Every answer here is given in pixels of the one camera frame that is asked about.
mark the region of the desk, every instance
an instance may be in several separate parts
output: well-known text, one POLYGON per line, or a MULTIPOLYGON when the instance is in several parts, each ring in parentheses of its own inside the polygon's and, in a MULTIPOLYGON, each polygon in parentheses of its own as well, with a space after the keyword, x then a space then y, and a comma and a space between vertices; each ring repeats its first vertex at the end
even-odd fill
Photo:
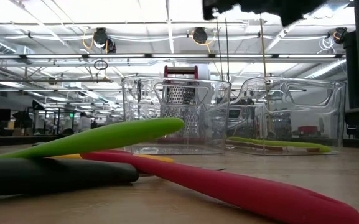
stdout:
MULTIPOLYGON (((0 153, 18 146, 0 147, 0 153)), ((329 156, 172 156, 193 166, 224 166, 225 172, 298 185, 350 204, 359 211, 359 149, 329 156)), ((157 177, 42 196, 0 197, 0 223, 214 224, 275 223, 157 177)))

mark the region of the yellow cable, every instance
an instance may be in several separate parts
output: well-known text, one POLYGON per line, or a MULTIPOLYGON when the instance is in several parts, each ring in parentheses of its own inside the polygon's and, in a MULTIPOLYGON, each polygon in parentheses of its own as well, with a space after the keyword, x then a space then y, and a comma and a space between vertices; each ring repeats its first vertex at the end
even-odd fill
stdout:
POLYGON ((84 45, 84 47, 88 48, 88 49, 91 49, 93 47, 93 34, 95 32, 92 33, 92 42, 91 42, 91 46, 87 46, 87 44, 85 43, 85 34, 86 34, 86 28, 84 30, 84 35, 83 35, 83 39, 82 39, 82 44, 84 45))

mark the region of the cheese grater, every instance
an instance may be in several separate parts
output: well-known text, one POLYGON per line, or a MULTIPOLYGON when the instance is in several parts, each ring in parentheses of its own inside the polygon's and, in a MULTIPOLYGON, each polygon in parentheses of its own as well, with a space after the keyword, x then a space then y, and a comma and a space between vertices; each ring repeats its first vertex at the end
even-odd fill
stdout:
MULTIPOLYGON (((164 77, 169 75, 187 74, 194 75, 198 79, 197 66, 190 67, 168 67, 164 68, 164 77)), ((201 115, 197 97, 197 82, 191 82, 188 79, 183 81, 180 78, 176 80, 164 80, 161 105, 161 117, 180 118, 185 122, 185 127, 168 138, 171 140, 183 141, 189 138, 200 138, 201 134, 201 115)))

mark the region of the red grater handle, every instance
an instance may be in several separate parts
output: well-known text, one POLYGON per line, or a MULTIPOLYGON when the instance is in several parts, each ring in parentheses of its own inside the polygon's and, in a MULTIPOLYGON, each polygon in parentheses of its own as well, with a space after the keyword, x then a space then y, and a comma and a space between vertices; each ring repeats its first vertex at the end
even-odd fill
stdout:
POLYGON ((186 74, 186 75, 194 75, 194 79, 198 79, 198 68, 197 66, 192 67, 168 67, 167 65, 164 67, 164 77, 168 77, 168 75, 175 74, 186 74))

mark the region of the green spatula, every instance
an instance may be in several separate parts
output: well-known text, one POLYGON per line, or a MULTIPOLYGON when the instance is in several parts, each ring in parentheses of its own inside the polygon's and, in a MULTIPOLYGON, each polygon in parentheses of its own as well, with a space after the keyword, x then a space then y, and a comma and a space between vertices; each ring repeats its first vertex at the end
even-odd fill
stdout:
POLYGON ((0 158, 51 157, 115 149, 174 133, 183 128, 184 124, 179 118, 127 121, 91 129, 20 151, 1 154, 0 158))

